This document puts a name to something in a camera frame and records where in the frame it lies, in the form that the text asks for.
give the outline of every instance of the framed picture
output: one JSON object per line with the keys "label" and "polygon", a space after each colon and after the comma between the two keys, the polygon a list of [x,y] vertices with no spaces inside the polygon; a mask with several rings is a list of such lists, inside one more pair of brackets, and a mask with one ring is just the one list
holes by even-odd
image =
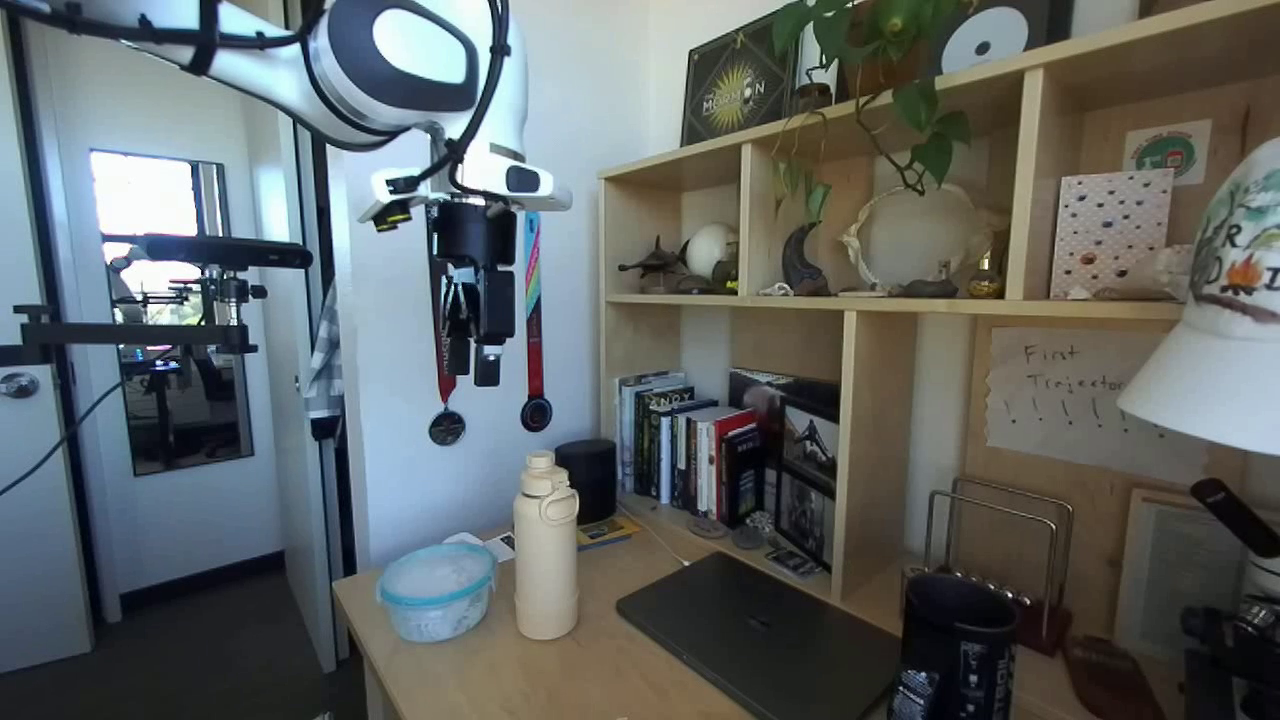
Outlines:
{"label": "framed picture", "polygon": [[795,474],[778,474],[774,527],[792,541],[808,562],[833,570],[833,496],[803,484]]}
{"label": "framed picture", "polygon": [[795,52],[774,49],[778,18],[768,13],[687,52],[680,143],[783,117]]}
{"label": "framed picture", "polygon": [[942,40],[935,71],[998,65],[1074,37],[1074,0],[975,0]]}
{"label": "framed picture", "polygon": [[833,494],[840,423],[837,414],[783,397],[783,470]]}

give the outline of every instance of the potted plant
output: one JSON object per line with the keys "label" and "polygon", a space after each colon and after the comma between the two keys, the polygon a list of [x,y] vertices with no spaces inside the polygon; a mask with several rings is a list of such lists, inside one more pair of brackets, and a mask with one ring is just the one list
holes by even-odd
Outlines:
{"label": "potted plant", "polygon": [[[816,65],[840,68],[851,122],[872,141],[877,158],[900,175],[905,189],[928,194],[951,171],[957,143],[969,141],[963,114],[942,104],[931,77],[931,49],[969,13],[971,0],[792,0],[774,23],[782,49],[801,52],[803,33],[816,40]],[[888,128],[872,124],[872,104],[892,100],[892,117],[914,133],[907,151],[888,143]],[[788,194],[801,194],[808,215],[816,214],[816,181],[792,170],[803,158],[782,151]]]}

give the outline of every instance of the white robot component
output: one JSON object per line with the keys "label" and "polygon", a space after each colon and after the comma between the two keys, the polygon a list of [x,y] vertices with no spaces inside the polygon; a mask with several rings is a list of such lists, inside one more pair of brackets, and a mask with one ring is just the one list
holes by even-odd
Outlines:
{"label": "white robot component", "polygon": [[496,384],[514,338],[516,207],[567,207],[567,194],[526,160],[526,43],[507,0],[334,0],[302,33],[230,0],[0,0],[0,13],[154,52],[338,149],[428,133],[434,160],[383,181],[370,220],[396,228],[428,207],[434,293],[444,302],[435,339],[448,356],[478,344],[478,384]]}

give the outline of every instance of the door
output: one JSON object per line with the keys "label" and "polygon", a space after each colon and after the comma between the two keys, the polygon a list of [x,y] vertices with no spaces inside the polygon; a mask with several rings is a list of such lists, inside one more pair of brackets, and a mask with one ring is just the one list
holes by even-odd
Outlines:
{"label": "door", "polygon": [[[114,320],[97,234],[94,151],[213,160],[230,171],[233,238],[262,238],[252,194],[252,114],[221,86],[199,86],[120,43],[28,29],[40,160],[67,320]],[[262,309],[249,334],[266,344]],[[73,344],[76,407],[120,384],[114,344]],[[245,356],[252,458],[140,475],[120,391],[79,427],[102,611],[120,597],[236,562],[282,552],[282,488],[267,351]]]}
{"label": "door", "polygon": [[3,264],[0,264],[0,672],[66,659],[94,650],[83,558],[67,458],[60,440],[60,399],[47,365],[28,365],[14,305],[40,305],[28,189],[21,183],[21,133],[10,62],[10,22],[0,23],[0,171]]}

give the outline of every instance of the desk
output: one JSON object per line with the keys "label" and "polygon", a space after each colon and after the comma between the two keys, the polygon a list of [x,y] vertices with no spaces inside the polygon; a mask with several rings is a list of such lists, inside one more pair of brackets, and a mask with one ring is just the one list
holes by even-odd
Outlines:
{"label": "desk", "polygon": [[[514,563],[505,563],[489,616],[448,643],[405,643],[376,606],[376,571],[338,582],[338,606],[363,654],[370,720],[402,718],[521,718],[521,720],[643,720],[643,718],[743,718],[705,678],[686,669],[616,616],[616,600],[678,571],[724,541],[700,541],[672,519],[628,511],[631,541],[581,552],[581,623],[572,635],[532,643],[516,631]],[[1088,720],[1060,659],[1015,658],[1015,720]]]}

